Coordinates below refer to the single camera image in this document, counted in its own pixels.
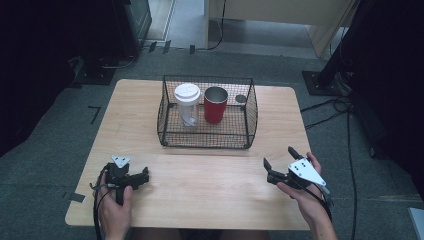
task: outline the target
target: hand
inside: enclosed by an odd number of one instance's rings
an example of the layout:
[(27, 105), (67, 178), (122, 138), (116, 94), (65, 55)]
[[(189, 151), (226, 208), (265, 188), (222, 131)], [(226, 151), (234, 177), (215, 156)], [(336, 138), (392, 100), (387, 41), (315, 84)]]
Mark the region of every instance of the hand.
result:
[[(321, 174), (321, 165), (315, 156), (310, 152), (307, 153), (307, 156), (311, 160), (311, 164), (315, 170)], [(294, 189), (282, 182), (277, 183), (277, 187), (290, 197), (296, 199), (299, 210), (308, 223), (314, 239), (337, 239), (333, 224), (317, 199), (303, 190)], [(314, 184), (309, 185), (307, 188), (316, 196), (321, 196), (320, 190)]]
[[(105, 184), (106, 174), (103, 174), (100, 184)], [(106, 232), (108, 240), (124, 239), (131, 226), (131, 197), (133, 189), (127, 186), (124, 190), (123, 206), (117, 204), (111, 196), (110, 189), (102, 187), (99, 191), (98, 200), (105, 196), (99, 205), (99, 219)]]

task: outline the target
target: gray carpet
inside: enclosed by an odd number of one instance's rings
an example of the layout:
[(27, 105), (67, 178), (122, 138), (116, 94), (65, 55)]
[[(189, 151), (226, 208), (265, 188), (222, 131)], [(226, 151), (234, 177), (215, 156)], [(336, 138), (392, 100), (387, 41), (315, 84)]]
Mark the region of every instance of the gray carpet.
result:
[[(65, 223), (69, 201), (90, 152), (114, 86), (119, 79), (161, 80), (166, 74), (252, 77), (257, 85), (295, 89), (300, 108), (330, 97), (310, 96), (302, 70), (320, 71), (326, 62), (222, 52), (189, 55), (171, 49), (143, 51), (131, 66), (118, 69), (110, 86), (67, 88), (27, 141), (5, 154), (0, 195), (0, 239), (95, 239), (92, 227)], [(99, 115), (91, 124), (96, 109)], [(305, 125), (334, 114), (333, 106), (303, 113)], [(424, 208), (410, 176), (390, 159), (375, 160), (355, 115), (350, 116), (351, 149), (358, 191), (355, 239), (416, 239), (408, 207)], [(334, 225), (340, 239), (350, 239), (354, 216), (347, 115), (307, 130), (310, 146), (323, 165), (334, 197)], [(308, 231), (272, 231), (272, 239), (310, 239)], [(208, 239), (199, 234), (192, 239)]]

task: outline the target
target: wire basket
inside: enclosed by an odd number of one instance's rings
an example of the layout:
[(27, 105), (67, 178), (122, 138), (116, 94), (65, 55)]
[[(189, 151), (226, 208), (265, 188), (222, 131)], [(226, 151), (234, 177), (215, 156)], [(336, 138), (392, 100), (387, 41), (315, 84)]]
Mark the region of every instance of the wire basket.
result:
[[(174, 90), (183, 83), (193, 83), (202, 93), (208, 87), (227, 90), (228, 100), (222, 121), (210, 124), (204, 119), (203, 97), (199, 102), (197, 126), (184, 126), (178, 113)], [(252, 146), (258, 123), (258, 105), (251, 78), (164, 76), (159, 106), (157, 132), (159, 141), (168, 147), (248, 149)]]

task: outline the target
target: finger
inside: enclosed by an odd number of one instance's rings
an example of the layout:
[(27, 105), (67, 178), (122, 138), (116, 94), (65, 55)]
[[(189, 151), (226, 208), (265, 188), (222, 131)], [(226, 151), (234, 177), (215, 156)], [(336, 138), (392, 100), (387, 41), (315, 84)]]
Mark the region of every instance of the finger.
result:
[(297, 199), (299, 197), (299, 192), (285, 183), (279, 182), (277, 183), (277, 187), (294, 199)]
[(133, 189), (131, 186), (127, 186), (124, 190), (124, 205), (123, 207), (128, 211), (131, 211), (131, 198)]
[(321, 164), (318, 162), (317, 158), (311, 152), (307, 152), (306, 156), (311, 160), (311, 164), (314, 166), (315, 170), (321, 174)]

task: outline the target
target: person's left hand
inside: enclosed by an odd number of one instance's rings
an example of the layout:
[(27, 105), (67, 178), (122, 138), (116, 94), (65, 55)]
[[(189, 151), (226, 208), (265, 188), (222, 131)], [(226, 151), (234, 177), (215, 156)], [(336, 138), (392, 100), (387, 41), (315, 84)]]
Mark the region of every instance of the person's left hand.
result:
[[(103, 174), (100, 184), (105, 184), (106, 174)], [(127, 186), (124, 191), (123, 206), (117, 204), (111, 196), (110, 189), (102, 187), (99, 191), (98, 200), (104, 196), (99, 205), (99, 219), (101, 226), (106, 232), (108, 240), (124, 239), (131, 226), (131, 197), (133, 189)]]

